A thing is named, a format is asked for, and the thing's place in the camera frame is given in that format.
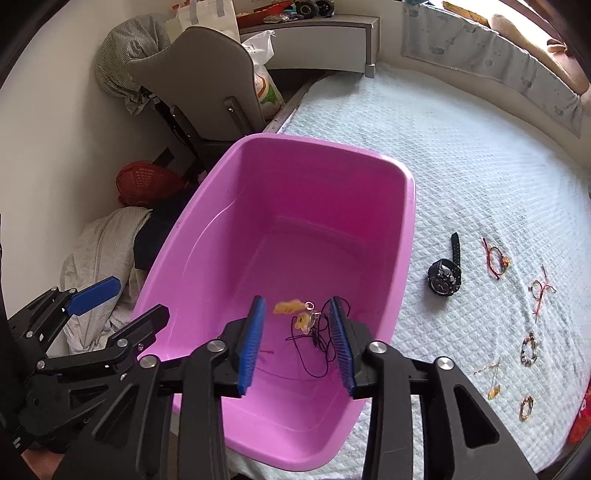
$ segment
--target mattress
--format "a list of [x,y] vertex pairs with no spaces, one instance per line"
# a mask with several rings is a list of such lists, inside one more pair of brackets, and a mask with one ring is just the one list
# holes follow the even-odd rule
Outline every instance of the mattress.
[[[287,134],[368,148],[402,161],[417,186],[410,271],[390,341],[403,355],[451,357],[484,395],[501,360],[501,393],[490,401],[531,466],[560,454],[591,371],[591,199],[584,171],[551,139],[497,107],[418,72],[379,66],[375,79],[336,73],[317,82],[283,126]],[[435,296],[426,272],[462,245],[462,287]],[[497,281],[486,237],[511,259]],[[543,280],[537,322],[528,290]],[[538,360],[520,361],[524,338],[539,341]],[[519,419],[526,395],[531,417]],[[229,467],[254,479],[360,478],[370,403],[337,456],[311,472],[285,472],[229,451]],[[414,479],[423,477],[422,431],[414,403]]]

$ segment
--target toy wheel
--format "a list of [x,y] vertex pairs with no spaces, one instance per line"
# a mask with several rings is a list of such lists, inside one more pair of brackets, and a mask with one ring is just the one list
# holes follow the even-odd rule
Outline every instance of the toy wheel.
[[314,18],[318,15],[318,5],[316,5],[316,2],[298,2],[295,5],[295,12],[304,18]]
[[335,3],[332,0],[316,0],[316,5],[320,17],[332,17],[335,13]]

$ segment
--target white bag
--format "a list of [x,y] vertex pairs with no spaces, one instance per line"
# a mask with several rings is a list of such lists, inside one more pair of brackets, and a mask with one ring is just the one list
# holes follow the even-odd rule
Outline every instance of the white bag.
[[177,10],[177,18],[183,32],[191,25],[201,25],[217,30],[240,43],[232,0],[190,0],[186,7]]
[[265,30],[242,43],[255,66],[256,96],[259,99],[265,120],[272,120],[285,105],[285,100],[265,68],[265,63],[271,60],[274,55],[271,43],[271,37],[274,34],[273,30]]

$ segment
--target red basket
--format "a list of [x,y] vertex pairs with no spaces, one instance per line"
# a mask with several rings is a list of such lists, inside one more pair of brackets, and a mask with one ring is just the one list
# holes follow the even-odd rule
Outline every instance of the red basket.
[[117,175],[119,201],[126,206],[152,208],[183,187],[184,182],[176,173],[141,161],[123,167]]
[[278,4],[267,5],[265,7],[257,8],[253,13],[237,17],[236,22],[238,28],[254,27],[255,25],[261,25],[263,19],[269,15],[277,15],[283,12],[293,2],[291,0],[285,2],[279,2]]

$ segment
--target wristwatch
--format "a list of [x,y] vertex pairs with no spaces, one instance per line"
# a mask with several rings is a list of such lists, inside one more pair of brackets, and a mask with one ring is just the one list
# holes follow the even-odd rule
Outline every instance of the wristwatch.
[[460,266],[460,237],[452,235],[452,258],[440,258],[427,272],[429,288],[439,296],[450,297],[462,286],[462,268]]

